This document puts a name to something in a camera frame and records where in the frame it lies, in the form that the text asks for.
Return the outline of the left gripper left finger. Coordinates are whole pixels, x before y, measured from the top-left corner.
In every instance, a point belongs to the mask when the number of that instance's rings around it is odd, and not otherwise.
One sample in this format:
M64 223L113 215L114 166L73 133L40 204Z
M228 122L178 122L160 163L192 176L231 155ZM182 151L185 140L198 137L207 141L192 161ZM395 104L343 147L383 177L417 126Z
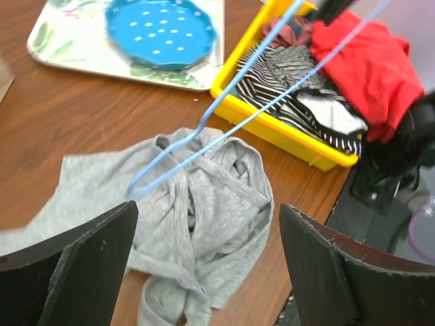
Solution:
M2 325L109 325L138 220L124 202L1 256Z

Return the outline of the grey tank top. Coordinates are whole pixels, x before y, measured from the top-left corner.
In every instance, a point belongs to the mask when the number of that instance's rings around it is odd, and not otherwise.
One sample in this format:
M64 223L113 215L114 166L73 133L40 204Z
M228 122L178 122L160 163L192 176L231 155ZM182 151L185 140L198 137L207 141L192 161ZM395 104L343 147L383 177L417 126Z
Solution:
M126 185L174 142L180 128L122 151L65 156L54 195L24 228L1 233L8 254L79 226L117 206ZM183 162L187 167L138 199L139 217L126 267L149 274L139 325L207 325L262 254L273 217L271 185L259 152L239 138L204 129L166 155L140 186Z

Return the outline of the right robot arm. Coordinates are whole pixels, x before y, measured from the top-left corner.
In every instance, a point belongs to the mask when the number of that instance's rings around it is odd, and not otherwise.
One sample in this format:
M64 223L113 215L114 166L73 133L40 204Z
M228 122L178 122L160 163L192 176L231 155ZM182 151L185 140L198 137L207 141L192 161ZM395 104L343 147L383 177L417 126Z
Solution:
M347 8L325 1L312 29L311 53L351 106L368 123L354 188L388 187L420 166L434 165L434 93L426 94L408 57L409 43Z

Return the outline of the light blue wire hanger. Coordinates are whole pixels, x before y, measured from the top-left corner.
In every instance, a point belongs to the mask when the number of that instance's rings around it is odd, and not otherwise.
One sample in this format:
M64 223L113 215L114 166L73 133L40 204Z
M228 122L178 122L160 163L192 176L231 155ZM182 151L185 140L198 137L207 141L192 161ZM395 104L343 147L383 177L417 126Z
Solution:
M194 160L199 159L199 157L204 154L206 151L215 147L219 143L223 142L224 139L232 136L236 131L244 128L248 123L257 119L257 117L261 116L266 110L270 109L274 104L278 101L285 98L291 92L295 91L295 89L301 86L304 82L313 77L316 73L320 72L323 67L328 64L335 55L337 55L380 11L382 11L387 5L389 1L379 1L377 5L354 27L339 43L335 46L326 57L321 60L314 68L312 68L301 80L295 83L294 86L281 93L278 97L274 98L272 101L267 103L261 109L255 109L251 105L242 100L231 97L230 91L235 88L237 83L241 80L241 78L248 72L251 66L255 63L255 61L260 57L262 52L266 49L269 43L273 40L274 37L277 36L278 32L282 27L286 24L286 22L293 18L294 14L302 7L302 1L295 1L291 6L289 6L288 10L285 14L279 19L277 26L274 27L271 31L271 34L267 36L264 41L260 44L257 51L253 54L251 59L245 64L245 66L234 76L234 78L228 83L222 93L212 102L212 104L208 107L208 109L202 115L198 126L192 133L188 136L182 138L179 141L169 145L166 149L163 150L162 153L158 154L143 170L129 183L126 188L125 197L130 198L131 200L135 200L141 196L146 195L151 189L159 186L163 181L173 177L183 168L185 168L188 164L192 163ZM183 162L179 163L177 166L173 167L171 170L152 181L145 187L135 190L135 186L144 178L144 176L151 171L154 167L156 167L159 162L167 155L172 153L173 151L178 150L179 148L187 145L191 141L195 139L196 136L200 134L200 132L207 125L208 119L214 113L219 117L225 118L226 113L232 109L236 115L244 115L245 119L240 121L236 126L230 129L228 132L224 133L222 136L212 141L210 144L199 150L198 152L192 154L188 158L186 158ZM268 125L278 131L280 134L288 134L289 138L293 138L299 140L303 146L309 148L311 151L314 151L319 154L319 156L324 157L325 159L331 161L330 165L327 164L318 164L317 167L320 170L328 171L332 167L339 165L342 167L350 167L353 166L358 161L358 156L346 156L343 152L337 151L331 147L326 146L326 144L319 142L315 139L312 139L307 134L303 132L299 132L297 130L291 131L290 127L287 124L283 126L279 126L278 124L272 121L271 115L265 115L260 118L261 125Z

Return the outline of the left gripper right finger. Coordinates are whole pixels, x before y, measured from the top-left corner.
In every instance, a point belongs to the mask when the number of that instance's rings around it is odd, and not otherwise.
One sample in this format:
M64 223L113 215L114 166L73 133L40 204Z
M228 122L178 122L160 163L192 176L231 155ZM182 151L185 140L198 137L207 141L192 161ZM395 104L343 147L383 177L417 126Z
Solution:
M282 204L279 228L302 325L433 325L434 267L362 244Z

